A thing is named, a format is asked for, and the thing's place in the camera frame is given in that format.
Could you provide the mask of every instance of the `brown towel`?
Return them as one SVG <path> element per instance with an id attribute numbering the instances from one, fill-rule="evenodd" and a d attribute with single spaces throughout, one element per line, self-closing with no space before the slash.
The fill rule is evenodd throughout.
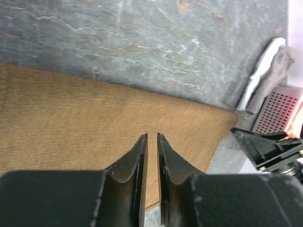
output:
<path id="1" fill-rule="evenodd" d="M 103 169 L 148 133 L 146 207 L 159 201 L 156 137 L 202 171 L 237 116 L 178 98 L 2 63 L 0 173 Z"/>

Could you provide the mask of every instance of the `marble surface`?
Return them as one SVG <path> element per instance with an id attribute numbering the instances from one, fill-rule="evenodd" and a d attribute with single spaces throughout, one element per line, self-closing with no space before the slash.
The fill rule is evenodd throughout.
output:
<path id="1" fill-rule="evenodd" d="M 233 111 L 262 50 L 272 38 L 287 37 L 287 4 L 0 0 L 0 61 Z M 238 114 L 238 126 L 250 129 L 254 119 Z M 229 134 L 208 172 L 236 173 L 244 161 Z M 146 226 L 159 226 L 159 208 L 145 220 Z"/>

